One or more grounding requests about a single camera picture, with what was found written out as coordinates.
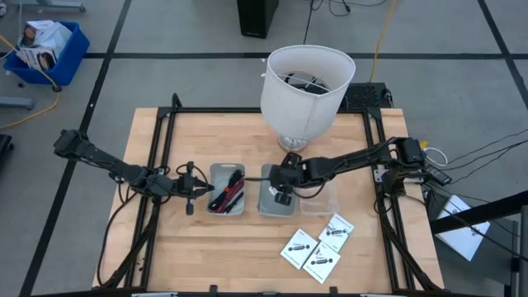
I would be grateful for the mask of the black power strip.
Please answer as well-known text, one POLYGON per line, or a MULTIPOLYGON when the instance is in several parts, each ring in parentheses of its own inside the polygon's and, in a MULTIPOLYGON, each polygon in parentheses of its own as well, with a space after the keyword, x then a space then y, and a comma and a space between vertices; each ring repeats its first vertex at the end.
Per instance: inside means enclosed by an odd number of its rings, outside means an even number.
POLYGON ((430 179, 441 186, 445 186, 452 182, 452 178, 450 176, 446 175, 443 171, 429 163, 425 164, 424 170, 430 179))

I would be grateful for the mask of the white shade table lamp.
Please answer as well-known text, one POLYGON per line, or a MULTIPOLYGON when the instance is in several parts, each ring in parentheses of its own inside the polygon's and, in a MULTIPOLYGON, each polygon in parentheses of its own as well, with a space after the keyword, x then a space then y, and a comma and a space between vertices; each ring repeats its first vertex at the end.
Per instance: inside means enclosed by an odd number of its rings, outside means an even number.
POLYGON ((269 55, 261 111, 285 151, 303 150, 332 126, 355 72, 355 61, 348 54, 319 45, 292 45, 269 55), (294 74, 321 79, 323 93, 287 83, 294 74))

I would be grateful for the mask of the clear plastic bin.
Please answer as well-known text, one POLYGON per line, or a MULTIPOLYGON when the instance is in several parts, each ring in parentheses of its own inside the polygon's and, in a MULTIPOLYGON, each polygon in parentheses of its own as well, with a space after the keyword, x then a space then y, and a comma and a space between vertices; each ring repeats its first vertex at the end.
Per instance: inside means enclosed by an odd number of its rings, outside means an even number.
MULTIPOLYGON (((311 196, 319 188, 299 189, 302 196, 311 196)), ((333 215, 340 210, 337 189, 333 181, 328 181, 324 188, 313 198, 299 198, 300 211, 303 215, 333 215)))

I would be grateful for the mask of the grey metal stand foot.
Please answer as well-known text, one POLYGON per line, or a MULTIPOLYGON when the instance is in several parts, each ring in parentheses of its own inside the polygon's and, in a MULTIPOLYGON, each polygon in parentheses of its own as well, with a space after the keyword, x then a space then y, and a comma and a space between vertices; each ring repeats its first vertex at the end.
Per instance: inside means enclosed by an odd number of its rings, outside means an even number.
POLYGON ((82 2, 75 0, 5 0, 10 4, 18 7, 38 7, 38 8, 57 8, 57 9, 75 9, 81 13, 86 11, 82 2))
POLYGON ((0 107, 32 110, 34 108, 34 101, 24 97, 0 97, 0 107))

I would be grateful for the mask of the grey plastic bin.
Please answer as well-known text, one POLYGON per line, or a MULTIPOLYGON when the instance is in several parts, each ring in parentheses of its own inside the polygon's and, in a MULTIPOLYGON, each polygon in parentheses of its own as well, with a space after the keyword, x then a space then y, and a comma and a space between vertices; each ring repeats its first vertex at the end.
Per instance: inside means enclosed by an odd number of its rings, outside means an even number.
POLYGON ((241 215, 245 203, 245 167, 241 163, 214 163, 210 175, 214 190, 206 211, 219 216, 241 215))
POLYGON ((291 217, 297 208, 298 197, 291 193, 292 201, 290 205, 280 205, 275 202, 275 196, 269 192, 269 187, 265 183, 260 183, 257 210, 261 215, 269 217, 287 218, 291 217))

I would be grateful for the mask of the blue plastic tub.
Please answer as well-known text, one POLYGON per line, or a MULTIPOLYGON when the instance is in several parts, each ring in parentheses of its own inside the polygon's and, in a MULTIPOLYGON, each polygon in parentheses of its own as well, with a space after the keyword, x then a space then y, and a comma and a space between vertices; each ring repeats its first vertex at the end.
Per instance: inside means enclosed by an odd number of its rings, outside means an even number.
MULTIPOLYGON (((24 46, 19 44, 16 50, 7 56, 4 68, 13 72, 26 83, 46 84, 57 83, 60 86, 68 86, 78 70, 84 55, 90 45, 90 41, 82 32, 77 22, 57 21, 72 31, 67 44, 57 59, 56 65, 48 71, 29 68, 28 65, 17 57, 18 50, 24 46)), ((34 44, 27 47, 40 47, 34 44)))

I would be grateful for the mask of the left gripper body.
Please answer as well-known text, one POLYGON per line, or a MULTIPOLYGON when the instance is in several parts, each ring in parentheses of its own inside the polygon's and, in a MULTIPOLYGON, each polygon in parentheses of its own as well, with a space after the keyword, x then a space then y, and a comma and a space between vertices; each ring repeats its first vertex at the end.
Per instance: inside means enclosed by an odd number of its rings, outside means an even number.
POLYGON ((193 176, 195 164, 192 161, 182 164, 176 169, 177 196, 186 199, 186 215, 194 214, 193 200, 195 198, 195 177, 193 176))

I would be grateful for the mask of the black tower case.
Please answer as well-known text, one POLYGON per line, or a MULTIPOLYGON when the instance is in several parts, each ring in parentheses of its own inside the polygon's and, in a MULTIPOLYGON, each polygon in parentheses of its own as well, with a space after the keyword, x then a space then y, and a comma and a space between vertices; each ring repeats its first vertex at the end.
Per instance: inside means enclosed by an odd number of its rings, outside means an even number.
POLYGON ((237 0, 241 34, 266 39, 279 0, 237 0))

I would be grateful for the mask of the printed cardboard box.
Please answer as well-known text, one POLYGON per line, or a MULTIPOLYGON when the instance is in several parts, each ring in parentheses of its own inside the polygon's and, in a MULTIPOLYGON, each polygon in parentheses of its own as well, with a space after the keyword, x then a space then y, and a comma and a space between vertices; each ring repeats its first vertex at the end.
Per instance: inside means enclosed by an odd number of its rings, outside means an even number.
POLYGON ((16 56, 33 69, 48 71, 57 63, 54 51, 46 47, 22 47, 16 56))
POLYGON ((34 44, 35 39, 54 24, 51 20, 27 21, 21 36, 20 44, 24 47, 34 44))

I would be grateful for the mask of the black perforated box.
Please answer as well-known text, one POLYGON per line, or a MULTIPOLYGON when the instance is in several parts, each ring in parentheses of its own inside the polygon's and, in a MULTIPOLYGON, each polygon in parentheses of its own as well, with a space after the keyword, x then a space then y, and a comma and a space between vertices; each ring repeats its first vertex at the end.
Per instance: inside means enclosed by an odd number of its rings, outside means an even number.
POLYGON ((393 96, 383 82, 351 83, 339 107, 340 111, 367 108, 393 108, 393 96))

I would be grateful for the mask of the black metal table frame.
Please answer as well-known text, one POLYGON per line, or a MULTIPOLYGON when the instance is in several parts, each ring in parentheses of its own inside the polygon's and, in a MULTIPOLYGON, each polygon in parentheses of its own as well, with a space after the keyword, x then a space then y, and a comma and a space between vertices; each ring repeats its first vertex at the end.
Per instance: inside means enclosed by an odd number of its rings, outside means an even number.
MULTIPOLYGON (((134 113, 125 161, 170 168, 193 161, 208 171, 213 163, 241 163, 256 176, 265 163, 279 163, 283 151, 276 133, 258 113, 181 113, 175 119, 169 153, 152 151, 153 137, 163 139, 167 118, 154 108, 134 113)), ((196 201, 192 215, 186 202, 173 198, 162 206, 157 235, 150 254, 140 254, 125 279, 127 286, 150 291, 206 292, 216 285, 219 293, 388 293, 407 282, 399 255, 387 258, 378 215, 374 212, 375 187, 368 168, 336 177, 342 217, 354 231, 341 250, 341 258, 323 282, 294 268, 281 249, 298 229, 318 236, 328 218, 296 212, 289 218, 258 213, 259 186, 248 183, 244 211, 234 217, 209 214, 207 199, 196 201)))

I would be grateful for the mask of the dark grey cart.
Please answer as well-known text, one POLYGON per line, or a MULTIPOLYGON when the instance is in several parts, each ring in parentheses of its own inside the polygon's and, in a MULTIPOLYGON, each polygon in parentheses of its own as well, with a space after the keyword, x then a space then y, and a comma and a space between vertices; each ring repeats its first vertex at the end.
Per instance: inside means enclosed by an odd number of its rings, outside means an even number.
POLYGON ((469 210, 437 219, 451 196, 433 190, 425 192, 427 214, 440 263, 455 266, 468 276, 503 285, 506 297, 528 296, 528 191, 493 202, 483 200, 480 205, 470 205, 463 200, 470 206, 469 210), (483 241, 471 262, 436 237, 438 233, 483 222, 491 225, 487 233, 482 234, 483 241))

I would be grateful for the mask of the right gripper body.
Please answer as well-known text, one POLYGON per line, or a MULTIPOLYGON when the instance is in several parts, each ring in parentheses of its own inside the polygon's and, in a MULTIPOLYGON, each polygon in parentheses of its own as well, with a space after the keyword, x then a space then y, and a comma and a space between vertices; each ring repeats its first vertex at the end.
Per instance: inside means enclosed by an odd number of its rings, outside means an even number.
POLYGON ((290 205, 292 201, 291 193, 301 178, 299 162, 302 156, 289 152, 284 157, 280 165, 274 166, 274 188, 275 202, 280 205, 290 205))

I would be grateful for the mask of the white booklet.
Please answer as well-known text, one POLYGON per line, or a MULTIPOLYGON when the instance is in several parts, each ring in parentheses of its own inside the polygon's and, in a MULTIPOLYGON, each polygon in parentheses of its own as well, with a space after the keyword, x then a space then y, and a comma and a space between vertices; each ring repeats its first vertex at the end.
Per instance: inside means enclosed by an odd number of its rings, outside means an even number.
MULTIPOLYGON (((443 219, 450 215, 457 215, 459 212, 469 210, 470 206, 463 202, 458 196, 452 195, 442 206, 437 219, 443 219)), ((471 262, 480 244, 483 241, 482 234, 486 234, 490 228, 489 222, 454 229, 436 235, 443 243, 460 254, 465 260, 471 262)))

